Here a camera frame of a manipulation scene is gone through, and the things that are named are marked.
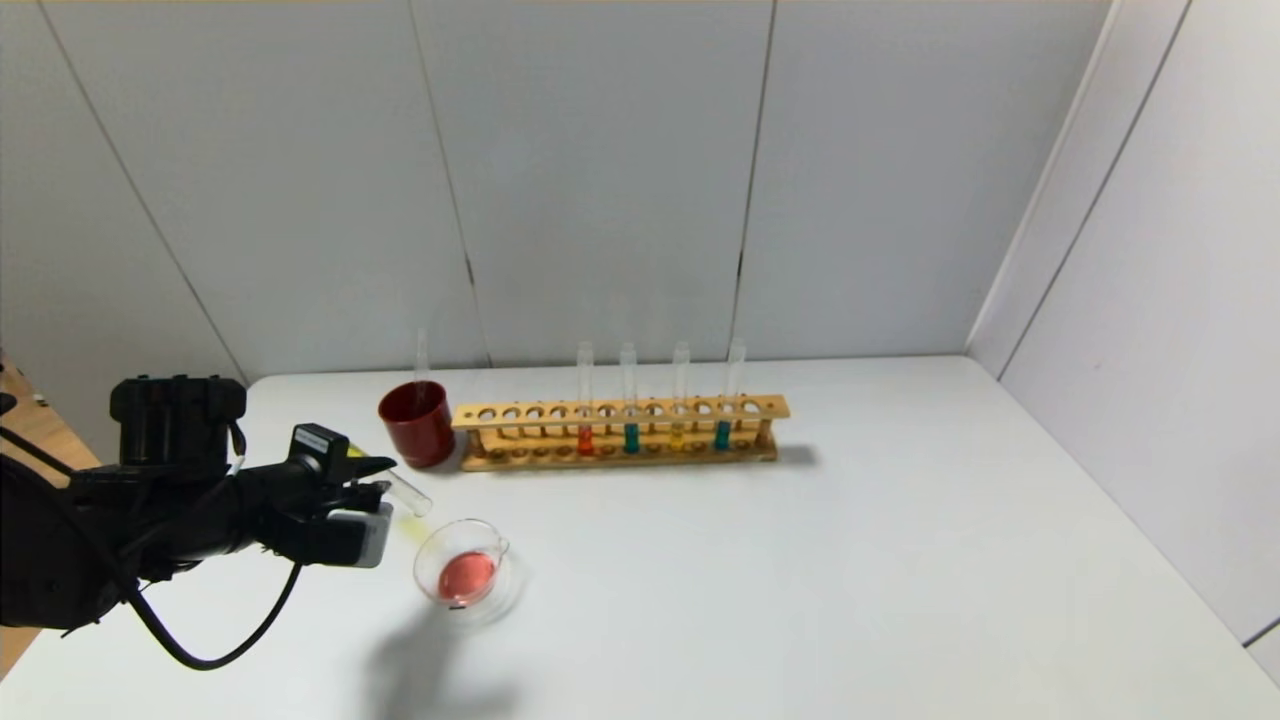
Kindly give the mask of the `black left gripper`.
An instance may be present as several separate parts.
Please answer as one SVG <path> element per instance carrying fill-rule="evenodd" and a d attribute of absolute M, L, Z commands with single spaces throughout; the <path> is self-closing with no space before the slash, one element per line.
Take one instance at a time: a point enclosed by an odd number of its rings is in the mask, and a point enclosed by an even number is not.
<path fill-rule="evenodd" d="M 314 520 L 339 505 L 352 512 L 379 512 L 390 482 L 352 480 L 390 471 L 397 461 L 384 456 L 348 456 L 348 450 L 346 436 L 314 423 L 298 424 L 283 460 L 248 468 L 236 477 L 236 518 L 264 521 L 274 512 Z"/>

